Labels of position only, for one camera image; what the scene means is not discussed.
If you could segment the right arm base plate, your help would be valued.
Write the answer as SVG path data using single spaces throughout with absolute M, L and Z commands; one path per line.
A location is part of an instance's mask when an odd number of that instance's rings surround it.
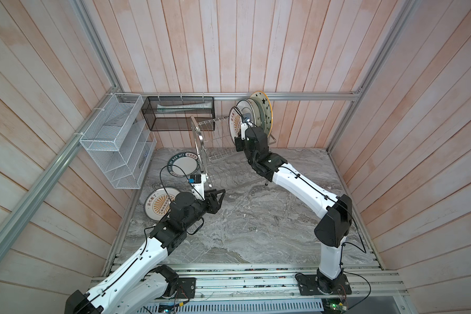
M 316 275 L 297 273 L 294 277 L 301 296 L 352 294 L 351 285 L 343 273 L 336 279 L 329 279 L 321 273 Z

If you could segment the star pattern orange rim plate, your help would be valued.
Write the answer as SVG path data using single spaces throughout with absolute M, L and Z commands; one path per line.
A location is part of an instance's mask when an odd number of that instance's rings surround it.
M 264 132 L 267 134 L 269 137 L 272 132 L 272 126 L 273 126 L 273 109 L 272 109 L 272 104 L 270 102 L 270 99 L 268 96 L 262 92 L 262 91 L 257 91 L 251 95 L 251 97 L 257 97 L 261 100 L 263 108 L 264 108 L 264 114 L 266 118 L 266 127 Z

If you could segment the mint green flower plate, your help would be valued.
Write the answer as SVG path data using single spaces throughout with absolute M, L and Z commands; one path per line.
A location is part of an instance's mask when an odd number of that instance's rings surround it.
M 265 127 L 266 127 L 266 118 L 265 118 L 265 114 L 264 114 L 264 108 L 263 108 L 263 105 L 262 105 L 262 102 L 259 98 L 257 97 L 250 97 L 251 100 L 253 100 L 255 103 L 256 103 L 256 106 L 258 108 L 258 111 L 259 111 L 259 117 L 260 117 L 260 127 L 265 130 Z

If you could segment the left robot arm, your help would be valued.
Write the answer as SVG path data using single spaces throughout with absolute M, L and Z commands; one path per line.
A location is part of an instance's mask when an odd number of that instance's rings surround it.
M 179 276 L 162 261 L 186 239 L 192 225 L 206 213 L 218 212 L 225 193 L 208 190 L 202 199 L 190 192 L 176 195 L 144 244 L 101 283 L 86 293 L 75 291 L 65 303 L 65 313 L 134 313 L 154 299 L 173 298 Z

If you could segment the orange sunburst plate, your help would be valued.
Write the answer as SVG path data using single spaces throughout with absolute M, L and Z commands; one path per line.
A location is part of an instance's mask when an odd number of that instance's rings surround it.
M 235 139 L 241 137 L 242 130 L 242 112 L 236 106 L 230 109 L 228 127 L 230 131 L 230 138 L 233 144 L 235 144 Z
M 170 210 L 171 201 L 180 191 L 173 187 L 159 188 L 152 192 L 144 204 L 146 216 L 153 221 L 160 221 L 162 217 Z

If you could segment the cream floral plate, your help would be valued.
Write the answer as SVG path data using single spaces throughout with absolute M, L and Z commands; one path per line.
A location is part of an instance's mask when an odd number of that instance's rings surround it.
M 246 99 L 246 101 L 250 104 L 252 108 L 253 113 L 252 113 L 251 121 L 253 122 L 254 125 L 261 126 L 262 120 L 261 120 L 261 115 L 260 115 L 260 109 L 257 102 L 255 102 L 255 100 L 251 98 Z

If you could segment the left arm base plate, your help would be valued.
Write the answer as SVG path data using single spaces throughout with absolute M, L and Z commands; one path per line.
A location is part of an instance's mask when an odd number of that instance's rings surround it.
M 172 299 L 183 298 L 193 299 L 196 292 L 196 278 L 195 277 L 180 277 L 178 280 L 173 280 L 171 283 L 159 279 L 152 279 L 151 282 L 146 284 L 146 288 L 151 290 L 152 299 Z

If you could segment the white plate green outline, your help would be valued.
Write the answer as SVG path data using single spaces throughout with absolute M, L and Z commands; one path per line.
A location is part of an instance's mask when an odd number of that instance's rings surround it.
M 235 107 L 236 113 L 239 118 L 242 119 L 243 123 L 255 122 L 255 112 L 248 100 L 239 101 Z

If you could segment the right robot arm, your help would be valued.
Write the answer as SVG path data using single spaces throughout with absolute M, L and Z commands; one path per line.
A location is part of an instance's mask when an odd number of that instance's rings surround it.
M 347 281 L 341 267 L 343 244 L 353 223 L 352 200 L 346 194 L 337 196 L 299 173 L 285 158 L 270 151 L 268 137 L 262 128 L 242 127 L 234 137 L 236 150 L 243 151 L 249 165 L 261 177 L 283 187 L 305 203 L 319 217 L 314 229 L 321 243 L 321 259 L 316 274 L 316 287 L 332 294 Z

